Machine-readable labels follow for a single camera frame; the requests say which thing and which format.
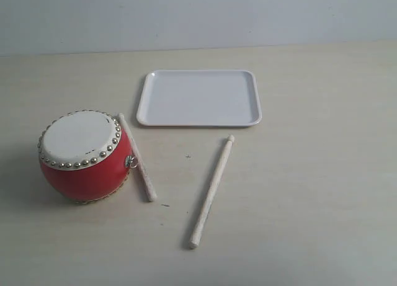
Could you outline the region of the white drumstick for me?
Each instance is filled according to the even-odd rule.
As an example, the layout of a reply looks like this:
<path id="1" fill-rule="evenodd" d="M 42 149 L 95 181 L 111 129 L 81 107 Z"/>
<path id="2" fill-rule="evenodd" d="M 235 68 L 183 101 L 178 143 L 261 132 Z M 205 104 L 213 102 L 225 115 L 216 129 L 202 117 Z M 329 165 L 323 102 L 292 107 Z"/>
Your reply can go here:
<path id="1" fill-rule="evenodd" d="M 144 191 L 146 193 L 147 199 L 149 202 L 154 202 L 157 199 L 156 191 L 151 182 L 151 179 L 149 178 L 148 172 L 146 170 L 145 164 L 139 152 L 138 146 L 133 138 L 132 131 L 130 130 L 128 123 L 125 120 L 124 114 L 119 113 L 118 120 L 122 128 L 125 130 L 125 133 L 128 136 L 130 145 L 132 147 L 132 156 L 131 158 L 126 159 L 125 164 L 129 168 L 138 168 L 144 182 Z"/>
<path id="2" fill-rule="evenodd" d="M 220 181 L 221 181 L 223 172 L 225 170 L 228 158 L 230 156 L 234 141 L 235 141 L 235 137 L 233 135 L 230 135 L 226 139 L 224 147 L 221 151 L 220 157 L 218 158 L 212 178 L 211 178 L 209 186 L 208 186 L 208 191 L 206 193 L 205 199 L 203 201 L 203 204 L 202 204 L 200 212 L 198 214 L 195 226 L 192 230 L 192 234 L 189 239 L 189 248 L 190 249 L 196 249 L 196 248 L 198 248 L 198 246 L 200 244 L 203 230 L 205 227 L 205 223 L 209 216 L 210 209 L 212 207 L 212 203 L 214 201 L 216 192 L 218 190 L 218 186 L 220 185 Z"/>

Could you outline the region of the red drum with white skin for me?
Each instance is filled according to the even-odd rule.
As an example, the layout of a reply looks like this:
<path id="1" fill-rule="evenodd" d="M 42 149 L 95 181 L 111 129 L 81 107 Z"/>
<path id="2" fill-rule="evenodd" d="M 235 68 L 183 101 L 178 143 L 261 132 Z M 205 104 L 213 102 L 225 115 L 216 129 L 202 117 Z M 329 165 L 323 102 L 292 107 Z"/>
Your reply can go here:
<path id="1" fill-rule="evenodd" d="M 47 182 L 79 203 L 110 196 L 137 166 L 127 130 L 116 116 L 98 110 L 77 110 L 52 121 L 37 148 Z"/>

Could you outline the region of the white rectangular plastic tray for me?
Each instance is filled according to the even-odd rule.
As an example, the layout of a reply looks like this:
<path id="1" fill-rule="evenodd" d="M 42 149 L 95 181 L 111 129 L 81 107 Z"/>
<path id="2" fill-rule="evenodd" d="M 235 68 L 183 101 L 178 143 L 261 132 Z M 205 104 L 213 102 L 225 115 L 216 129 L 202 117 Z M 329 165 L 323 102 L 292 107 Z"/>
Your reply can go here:
<path id="1" fill-rule="evenodd" d="M 150 127 L 251 127 L 262 119 L 255 76 L 241 69 L 152 71 L 136 119 Z"/>

